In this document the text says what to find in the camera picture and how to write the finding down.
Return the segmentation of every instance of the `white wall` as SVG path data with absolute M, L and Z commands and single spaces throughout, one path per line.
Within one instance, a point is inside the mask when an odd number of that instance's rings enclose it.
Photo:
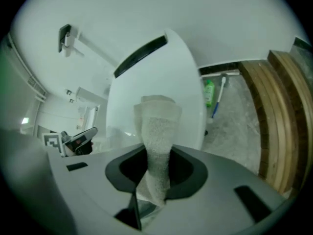
M 81 116 L 83 114 L 79 112 L 79 105 L 49 94 L 45 103 L 39 107 L 36 124 L 58 133 L 66 131 L 74 136 L 82 132 L 76 129 Z
M 57 52 L 59 28 L 67 23 L 117 62 L 167 27 L 199 66 L 265 59 L 270 49 L 289 51 L 295 36 L 308 41 L 283 0 L 28 0 L 13 37 L 37 78 L 62 97 L 65 88 L 102 95 L 108 86 L 107 70 Z
M 35 93 L 12 65 L 0 45 L 0 128 L 19 131 Z
M 96 137 L 106 137 L 106 123 L 107 123 L 107 106 L 108 102 L 105 100 L 101 105 L 98 106 L 98 112 L 95 117 L 94 127 L 98 128 Z
M 38 125 L 37 138 L 42 140 L 43 133 L 50 133 L 50 130 Z

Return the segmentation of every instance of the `toothbrush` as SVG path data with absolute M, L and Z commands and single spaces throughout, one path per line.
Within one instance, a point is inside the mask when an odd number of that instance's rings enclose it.
M 216 112 L 217 112 L 217 109 L 218 109 L 218 107 L 219 107 L 219 103 L 220 103 L 220 100 L 221 100 L 221 97 L 222 97 L 223 88 L 224 88 L 225 83 L 226 83 L 226 77 L 223 76 L 223 77 L 222 77 L 222 85 L 221 85 L 221 90 L 220 90 L 219 98 L 217 99 L 217 103 L 216 103 L 216 105 L 215 105 L 215 108 L 214 108 L 214 111 L 213 111 L 213 114 L 212 114 L 212 117 L 211 117 L 211 118 L 213 118 L 214 115 L 215 115 Z

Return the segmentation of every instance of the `gray floor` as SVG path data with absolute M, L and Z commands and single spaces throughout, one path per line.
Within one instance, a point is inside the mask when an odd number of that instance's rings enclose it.
M 221 78 L 214 77 L 215 101 Z M 215 103 L 207 108 L 207 120 Z M 219 109 L 212 123 L 207 123 L 202 151 L 232 159 L 258 174 L 261 156 L 259 121 L 250 91 L 242 76 L 231 76 L 224 88 Z
M 313 94 L 313 54 L 308 50 L 292 46 L 290 55 L 294 58 L 298 66 L 303 72 L 304 77 Z

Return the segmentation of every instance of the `light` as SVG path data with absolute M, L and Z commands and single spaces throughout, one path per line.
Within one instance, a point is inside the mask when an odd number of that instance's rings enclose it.
M 22 124 L 28 123 L 29 122 L 29 118 L 28 117 L 24 117 Z
M 129 133 L 129 132 L 124 132 L 128 136 L 136 136 L 135 134 Z

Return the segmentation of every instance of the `white cloth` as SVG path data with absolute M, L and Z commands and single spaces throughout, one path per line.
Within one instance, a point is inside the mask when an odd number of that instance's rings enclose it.
M 161 95 L 143 96 L 134 106 L 137 135 L 148 157 L 148 169 L 136 189 L 138 199 L 164 206 L 170 187 L 168 162 L 180 116 L 181 107 Z

